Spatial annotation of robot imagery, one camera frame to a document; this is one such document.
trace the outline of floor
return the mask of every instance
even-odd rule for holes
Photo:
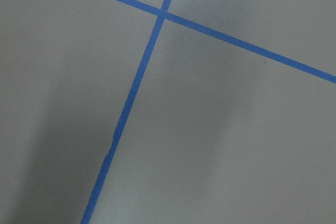
[[[1,3],[0,223],[336,222],[336,0]]]

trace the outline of blue cross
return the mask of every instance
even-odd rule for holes
[[[112,163],[113,160],[113,156],[116,152],[116,149],[118,147],[122,132],[124,130],[124,127],[126,125],[127,119],[129,117],[130,111],[132,109],[133,103],[135,101],[135,97],[136,94],[138,92],[138,89],[140,87],[142,78],[144,76],[144,73],[146,71],[148,62],[151,58],[154,46],[156,44],[156,41],[158,39],[160,30],[162,28],[163,22],[165,19],[170,20],[172,22],[175,22],[179,25],[188,27],[190,29],[193,29],[195,31],[198,31],[200,33],[209,35],[211,37],[217,38],[219,40],[225,41],[227,43],[230,43],[232,45],[235,45],[237,47],[246,49],[248,51],[254,52],[256,54],[259,54],[261,56],[267,57],[269,59],[275,60],[277,62],[286,64],[288,66],[294,67],[298,70],[301,70],[303,72],[312,74],[316,77],[322,78],[324,80],[336,83],[336,76],[333,76],[332,74],[323,72],[319,69],[313,68],[311,66],[305,65],[303,63],[300,63],[298,61],[292,60],[290,58],[287,58],[285,56],[276,54],[272,51],[269,51],[267,49],[258,47],[256,45],[253,45],[251,43],[248,43],[246,41],[240,40],[238,38],[232,37],[230,35],[227,35],[225,33],[221,33],[220,31],[216,31],[214,29],[211,29],[209,27],[203,26],[201,24],[195,23],[193,21],[190,21],[188,19],[185,19],[183,17],[174,15],[172,13],[168,12],[170,3],[172,0],[164,0],[162,3],[162,6],[160,9],[145,4],[143,2],[137,1],[137,0],[116,0],[119,2],[122,2],[124,4],[133,6],[137,9],[143,10],[147,13],[153,14],[155,16],[157,16],[156,18],[156,22],[154,24],[153,30],[152,30],[152,34],[150,36],[149,42],[146,46],[145,52],[143,54],[143,57],[141,59],[141,62],[139,64],[138,70],[136,71],[134,80],[133,80],[133,84],[132,87],[129,91],[128,97],[125,101],[125,105],[123,107],[123,110],[121,112],[121,115],[119,117],[118,120],[118,124],[115,128],[114,134],[113,134],[113,141],[112,141],[112,145],[109,149],[108,154],[106,155],[106,157],[104,158],[104,161],[102,163],[98,178],[96,180],[96,183],[94,185],[94,188],[92,190],[89,202],[86,206],[81,224],[88,224],[90,222],[91,216],[93,214],[94,208],[96,206],[98,197],[100,195],[102,186],[104,184],[107,172],[110,168],[110,165]]]

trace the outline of gray floor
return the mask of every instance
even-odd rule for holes
[[[335,2],[170,12],[336,74]],[[79,223],[156,17],[113,0],[1,3],[0,223]],[[334,224],[335,97],[165,21],[91,223]]]

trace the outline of gray surface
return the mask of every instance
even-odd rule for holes
[[[335,223],[335,96],[166,22],[92,223]]]
[[[336,0],[173,0],[169,10],[336,74]]]
[[[0,223],[79,223],[155,17],[1,0]]]
[[[1,3],[0,223],[79,223],[155,17],[113,0]],[[335,7],[170,12],[335,74]],[[167,21],[157,43],[92,223],[334,224],[336,86]]]

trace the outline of concrete floor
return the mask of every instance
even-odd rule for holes
[[[0,223],[79,223],[156,16],[114,0],[1,3]],[[336,0],[169,12],[336,74]],[[335,97],[332,82],[166,20],[90,223],[334,224]]]

